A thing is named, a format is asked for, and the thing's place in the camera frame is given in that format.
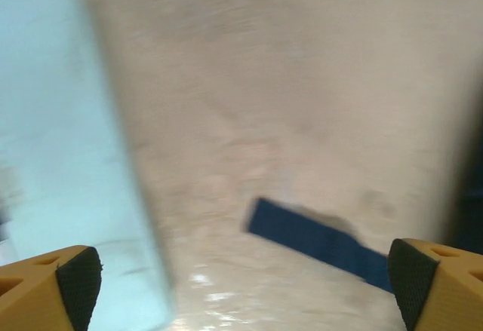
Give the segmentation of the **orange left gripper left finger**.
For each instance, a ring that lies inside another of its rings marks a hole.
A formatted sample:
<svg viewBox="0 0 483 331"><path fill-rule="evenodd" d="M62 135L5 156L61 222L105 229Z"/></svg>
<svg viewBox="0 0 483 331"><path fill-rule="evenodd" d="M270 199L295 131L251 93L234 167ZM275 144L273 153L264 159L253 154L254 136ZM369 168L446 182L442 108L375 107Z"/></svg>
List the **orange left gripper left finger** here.
<svg viewBox="0 0 483 331"><path fill-rule="evenodd" d="M1 330L87 330L101 272L97 250L82 245L3 265Z"/></svg>

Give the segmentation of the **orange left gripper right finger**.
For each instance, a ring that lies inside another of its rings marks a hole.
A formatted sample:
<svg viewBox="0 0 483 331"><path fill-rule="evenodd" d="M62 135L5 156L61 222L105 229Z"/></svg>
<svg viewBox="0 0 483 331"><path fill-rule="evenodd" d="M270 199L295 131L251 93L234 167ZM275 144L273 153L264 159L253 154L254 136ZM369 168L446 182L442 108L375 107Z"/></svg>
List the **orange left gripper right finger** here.
<svg viewBox="0 0 483 331"><path fill-rule="evenodd" d="M482 331L482 255L398 238L388 273L407 330Z"/></svg>

